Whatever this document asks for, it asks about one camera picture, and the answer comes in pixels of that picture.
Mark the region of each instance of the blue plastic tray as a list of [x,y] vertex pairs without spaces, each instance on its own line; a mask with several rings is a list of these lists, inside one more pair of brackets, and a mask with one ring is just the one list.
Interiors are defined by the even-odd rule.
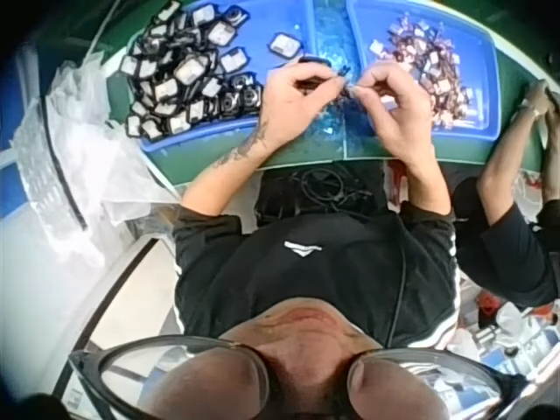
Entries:
[[390,46],[389,27],[409,14],[412,23],[423,20],[431,27],[443,24],[443,38],[455,45],[461,58],[459,69],[463,86],[472,88],[475,99],[469,109],[476,116],[466,118],[472,127],[435,128],[434,136],[455,136],[494,141],[501,126],[500,82],[494,42],[490,35],[453,15],[429,6],[406,1],[346,0],[346,9],[358,46],[362,70],[374,63],[377,56],[369,50],[374,39]]
[[[213,0],[188,4],[184,9],[197,9],[203,4],[216,4],[220,12],[231,5],[238,5],[250,14],[250,19],[238,31],[232,43],[219,48],[220,55],[236,46],[245,48],[249,63],[240,71],[256,73],[257,80],[264,85],[267,73],[274,67],[281,66],[286,60],[270,52],[268,44],[279,32],[286,33],[301,41],[303,53],[317,55],[315,39],[315,16],[313,0]],[[141,147],[144,151],[158,151],[173,144],[179,144],[200,137],[220,134],[225,131],[255,127],[256,117],[246,117],[224,122],[207,122],[185,133],[170,136],[155,143],[143,138]]]

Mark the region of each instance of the glasses lens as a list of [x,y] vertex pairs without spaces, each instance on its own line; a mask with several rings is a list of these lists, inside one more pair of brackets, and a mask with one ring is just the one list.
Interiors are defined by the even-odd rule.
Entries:
[[268,395],[256,356],[219,346],[138,348],[104,367],[101,378],[126,403],[164,419],[248,419]]
[[500,401],[498,384],[476,364],[430,350],[371,353],[348,376],[353,409],[376,418],[471,418]]

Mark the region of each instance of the forearm tattoo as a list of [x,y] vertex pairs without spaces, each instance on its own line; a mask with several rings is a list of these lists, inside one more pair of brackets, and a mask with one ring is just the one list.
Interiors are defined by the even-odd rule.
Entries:
[[243,143],[241,143],[237,147],[234,147],[229,153],[220,157],[216,162],[214,162],[213,166],[218,167],[224,165],[230,160],[240,160],[246,158],[249,154],[249,151],[255,144],[264,144],[264,138],[266,137],[266,129],[268,125],[269,122],[267,120],[259,122],[256,126],[255,131],[253,131],[253,133],[251,133],[251,135],[247,137],[247,139]]

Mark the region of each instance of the pile of components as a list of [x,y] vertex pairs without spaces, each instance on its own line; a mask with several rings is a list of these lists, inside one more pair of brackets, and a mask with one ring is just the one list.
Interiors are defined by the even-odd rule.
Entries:
[[[236,5],[219,13],[214,4],[192,11],[171,0],[151,20],[123,58],[120,71],[134,95],[126,121],[130,137],[156,142],[200,123],[256,116],[263,86],[254,73],[237,73],[249,63],[242,47],[227,47],[249,14]],[[269,49],[287,60],[301,43],[277,34]]]
[[460,57],[450,39],[441,37],[443,27],[424,21],[412,24],[408,15],[389,27],[392,47],[374,40],[369,47],[381,60],[395,60],[410,72],[431,98],[434,126],[452,129],[456,120],[472,114],[473,90],[461,86]]

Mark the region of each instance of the hand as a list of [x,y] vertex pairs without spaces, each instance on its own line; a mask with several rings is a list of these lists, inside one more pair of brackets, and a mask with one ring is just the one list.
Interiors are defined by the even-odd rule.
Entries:
[[[560,94],[553,93],[560,103]],[[560,109],[554,103],[549,104],[549,110],[545,114],[546,126],[549,129],[549,141],[556,142],[560,146]]]
[[[326,81],[308,95],[296,89],[297,81],[312,77]],[[344,84],[344,78],[318,63],[289,63],[270,72],[259,121],[261,130],[266,131],[266,145],[280,148],[298,137],[321,109],[337,98]]]
[[[392,92],[398,107],[387,111],[375,90]],[[396,63],[374,64],[353,89],[374,122],[381,143],[408,167],[434,158],[428,93]]]
[[535,85],[528,90],[525,99],[531,103],[542,116],[549,109],[549,97],[546,95],[546,88],[548,83],[546,80],[539,80]]

